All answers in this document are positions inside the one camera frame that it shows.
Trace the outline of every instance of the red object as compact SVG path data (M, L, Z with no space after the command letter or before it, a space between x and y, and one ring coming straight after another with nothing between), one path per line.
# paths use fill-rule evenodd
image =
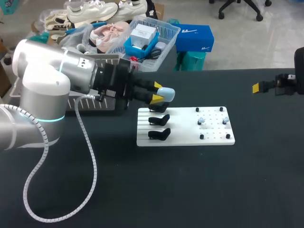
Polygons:
M130 57L129 60L138 62L138 59L135 56Z

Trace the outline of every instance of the white board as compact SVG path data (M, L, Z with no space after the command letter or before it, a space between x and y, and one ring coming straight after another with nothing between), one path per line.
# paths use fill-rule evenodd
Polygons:
M192 108L167 108L164 113L150 112L148 108L138 109L137 119L137 145L138 146L210 146L233 145L235 138L231 128L231 121L223 124L223 119L228 116L227 108L223 107L197 107ZM162 118L169 114L170 120L165 126L150 125L149 117ZM198 125L198 119L202 117L205 122ZM166 128L171 129L171 134L165 141L149 139L149 131L162 132Z

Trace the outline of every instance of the gray floor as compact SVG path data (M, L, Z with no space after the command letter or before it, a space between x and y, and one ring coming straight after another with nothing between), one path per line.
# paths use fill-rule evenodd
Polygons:
M208 0L154 0L165 5L164 19L176 18L181 23L210 25L215 37L204 69L284 68L294 66L294 53L304 47L304 3L273 0L258 6L264 16L256 21L256 13L245 3L233 3L218 19L223 4ZM64 0L21 0L13 15L0 24L1 36L8 46L16 45L30 31L30 24L42 10L62 8Z

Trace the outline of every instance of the black office chair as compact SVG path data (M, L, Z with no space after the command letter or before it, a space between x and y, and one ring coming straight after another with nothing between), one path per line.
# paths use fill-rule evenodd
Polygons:
M218 19L224 19L225 15L222 12L227 6L229 6L230 4L232 4L235 0L228 0L225 2L225 4L219 8L218 11ZM257 13L256 16L256 20L257 21L262 21L263 20L263 16L261 15L261 11L258 9L258 7L255 5L255 3L252 0L244 0L244 2L246 2L251 8L254 9L254 11ZM271 1L270 0L266 0L265 1L265 6L271 6Z

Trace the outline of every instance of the black tabletop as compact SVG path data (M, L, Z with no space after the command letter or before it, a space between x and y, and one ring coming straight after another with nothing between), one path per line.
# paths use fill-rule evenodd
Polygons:
M137 109L83 118L98 165L88 204L54 228L302 228L304 97L252 94L252 85L292 69L142 74L176 90L173 107L226 106L233 146L136 146ZM25 211L22 190L42 149L0 154L0 226L42 227ZM28 200L45 218L86 197L92 162L75 117L33 178Z

